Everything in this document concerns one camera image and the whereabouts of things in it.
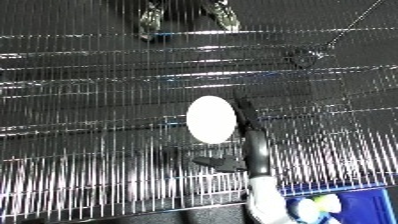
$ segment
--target metal grid floor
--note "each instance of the metal grid floor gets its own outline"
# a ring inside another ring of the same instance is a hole
[[[185,126],[193,100],[230,100],[235,89],[259,109],[285,195],[394,185],[398,2],[386,0],[313,67],[286,60],[295,47],[331,40],[373,3],[230,0],[243,24],[231,35],[215,31],[198,2],[173,1],[164,22],[173,34],[150,44],[136,35],[144,2],[1,1],[3,221],[242,202],[245,173],[190,162],[241,156],[237,133],[204,145]]]

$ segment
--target person's foot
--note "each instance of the person's foot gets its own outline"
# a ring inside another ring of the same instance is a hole
[[[140,37],[146,41],[152,41],[159,32],[163,20],[165,8],[163,4],[148,3],[148,8],[140,19]]]
[[[240,22],[232,8],[228,5],[228,0],[212,2],[206,0],[203,8],[213,16],[218,25],[227,31],[236,32],[240,30]]]

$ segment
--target yellow object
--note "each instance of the yellow object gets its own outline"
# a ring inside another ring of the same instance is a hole
[[[330,213],[340,213],[342,205],[340,199],[335,194],[322,195],[313,198],[320,211]]]

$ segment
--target blue tray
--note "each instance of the blue tray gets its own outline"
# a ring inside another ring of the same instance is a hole
[[[387,190],[359,190],[337,193],[343,206],[339,214],[322,213],[317,222],[323,224],[333,216],[342,224],[397,224]],[[288,204],[300,198],[291,199]]]

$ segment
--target white ball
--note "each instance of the white ball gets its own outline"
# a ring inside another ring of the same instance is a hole
[[[306,223],[314,223],[320,216],[320,211],[316,203],[307,198],[293,203],[290,211]]]
[[[235,111],[220,97],[203,96],[189,107],[187,125],[197,140],[208,144],[219,144],[231,137],[235,130]]]

